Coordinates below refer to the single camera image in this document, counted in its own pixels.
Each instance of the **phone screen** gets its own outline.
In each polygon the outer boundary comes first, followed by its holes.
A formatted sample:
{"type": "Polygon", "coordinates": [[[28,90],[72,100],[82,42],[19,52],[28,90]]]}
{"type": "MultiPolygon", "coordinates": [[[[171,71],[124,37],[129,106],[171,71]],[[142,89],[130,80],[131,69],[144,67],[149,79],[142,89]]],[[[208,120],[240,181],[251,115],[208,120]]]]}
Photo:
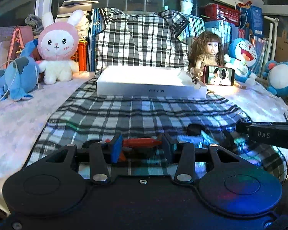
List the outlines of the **phone screen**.
{"type": "Polygon", "coordinates": [[[205,66],[205,84],[227,85],[234,84],[234,69],[226,67],[205,66]]]}

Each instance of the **black and white plaid fabric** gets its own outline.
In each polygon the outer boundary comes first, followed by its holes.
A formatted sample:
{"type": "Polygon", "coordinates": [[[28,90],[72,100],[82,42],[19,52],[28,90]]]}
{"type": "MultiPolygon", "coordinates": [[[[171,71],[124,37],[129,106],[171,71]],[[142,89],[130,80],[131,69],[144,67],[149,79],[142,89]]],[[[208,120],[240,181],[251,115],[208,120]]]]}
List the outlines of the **black and white plaid fabric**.
{"type": "MultiPolygon", "coordinates": [[[[287,163],[277,147],[250,142],[246,136],[234,132],[240,116],[246,119],[248,116],[226,98],[213,92],[206,99],[195,100],[97,96],[96,80],[84,83],[51,115],[33,147],[28,165],[69,143],[82,147],[88,140],[111,139],[117,133],[124,138],[136,138],[167,132],[175,138],[186,134],[188,124],[200,123],[217,141],[225,130],[234,139],[232,152],[262,167],[280,182],[286,179],[287,163]]],[[[205,167],[205,163],[196,164],[200,177],[205,174],[205,167]]],[[[176,166],[166,162],[160,149],[149,159],[129,159],[125,165],[109,166],[109,171],[111,175],[174,175],[176,166]]],[[[85,164],[80,174],[89,177],[85,164]]]]}
{"type": "Polygon", "coordinates": [[[96,35],[96,74],[109,65],[187,67],[187,44],[178,36],[189,24],[175,10],[131,16],[101,8],[105,29],[96,35]]]}

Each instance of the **blue box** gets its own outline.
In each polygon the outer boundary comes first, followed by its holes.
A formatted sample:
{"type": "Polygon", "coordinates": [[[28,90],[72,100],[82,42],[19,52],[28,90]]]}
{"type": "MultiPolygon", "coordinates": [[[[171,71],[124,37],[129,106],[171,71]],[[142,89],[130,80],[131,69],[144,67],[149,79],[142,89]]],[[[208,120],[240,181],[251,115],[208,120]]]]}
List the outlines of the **blue box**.
{"type": "Polygon", "coordinates": [[[249,24],[249,29],[257,37],[263,37],[263,19],[262,19],[262,9],[256,6],[247,6],[248,8],[242,7],[241,12],[241,27],[243,27],[246,22],[249,24]]]}

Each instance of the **pink bunny plush toy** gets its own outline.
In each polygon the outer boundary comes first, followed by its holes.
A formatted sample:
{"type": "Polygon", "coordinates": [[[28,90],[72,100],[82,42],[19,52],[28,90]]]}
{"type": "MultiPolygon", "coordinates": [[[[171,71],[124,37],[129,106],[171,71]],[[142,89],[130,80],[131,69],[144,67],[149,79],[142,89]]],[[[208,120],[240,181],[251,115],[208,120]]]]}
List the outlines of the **pink bunny plush toy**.
{"type": "Polygon", "coordinates": [[[45,72],[45,84],[72,80],[72,74],[79,72],[79,64],[70,58],[78,48],[79,36],[75,26],[83,16],[82,10],[76,10],[67,22],[54,23],[51,12],[43,15],[44,30],[39,35],[37,49],[43,58],[39,68],[40,72],[45,72]]]}

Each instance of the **red plastic crate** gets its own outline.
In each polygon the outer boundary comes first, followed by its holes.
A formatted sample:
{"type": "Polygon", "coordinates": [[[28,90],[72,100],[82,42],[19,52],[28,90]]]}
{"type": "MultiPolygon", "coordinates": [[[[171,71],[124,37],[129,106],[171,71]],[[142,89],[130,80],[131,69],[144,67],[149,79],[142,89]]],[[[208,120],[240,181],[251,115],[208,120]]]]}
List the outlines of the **red plastic crate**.
{"type": "Polygon", "coordinates": [[[207,21],[224,20],[240,26],[240,12],[218,4],[209,4],[204,7],[207,21]]]}
{"type": "Polygon", "coordinates": [[[87,70],[87,54],[86,54],[87,42],[79,42],[78,49],[71,59],[79,63],[79,71],[87,70]]]}

